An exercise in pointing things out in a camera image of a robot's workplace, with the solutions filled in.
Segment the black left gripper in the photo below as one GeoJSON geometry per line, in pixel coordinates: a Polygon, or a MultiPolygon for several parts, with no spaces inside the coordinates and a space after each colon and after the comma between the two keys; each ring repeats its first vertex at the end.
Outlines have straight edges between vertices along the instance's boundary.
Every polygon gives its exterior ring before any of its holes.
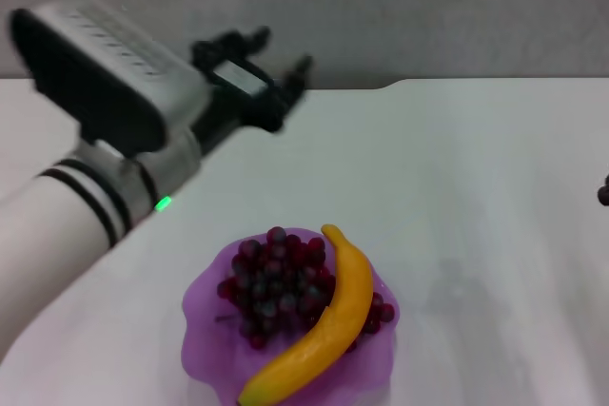
{"type": "Polygon", "coordinates": [[[191,46],[191,64],[211,89],[208,107],[192,126],[203,157],[242,127],[278,132],[307,91],[311,56],[303,56],[283,79],[270,77],[246,59],[261,52],[270,36],[268,27],[246,35],[230,30],[191,46]]]}

